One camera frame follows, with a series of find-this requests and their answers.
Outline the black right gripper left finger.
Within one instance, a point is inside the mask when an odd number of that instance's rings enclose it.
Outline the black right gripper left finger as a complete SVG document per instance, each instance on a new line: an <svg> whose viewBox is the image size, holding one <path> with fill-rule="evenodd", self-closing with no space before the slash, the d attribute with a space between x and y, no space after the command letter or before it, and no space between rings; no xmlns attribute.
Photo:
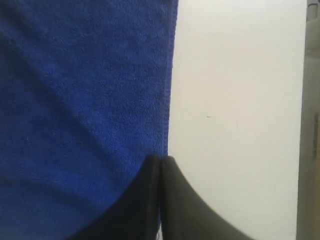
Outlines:
<svg viewBox="0 0 320 240"><path fill-rule="evenodd" d="M160 158L148 155L121 197L73 240L155 240L159 226Z"/></svg>

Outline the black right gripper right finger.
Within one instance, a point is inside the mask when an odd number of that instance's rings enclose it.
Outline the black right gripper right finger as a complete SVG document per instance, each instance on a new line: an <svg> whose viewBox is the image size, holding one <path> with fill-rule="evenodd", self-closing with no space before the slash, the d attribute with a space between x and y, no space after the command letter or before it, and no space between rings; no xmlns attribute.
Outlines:
<svg viewBox="0 0 320 240"><path fill-rule="evenodd" d="M213 211L166 156L160 162L159 204L164 240L250 240Z"/></svg>

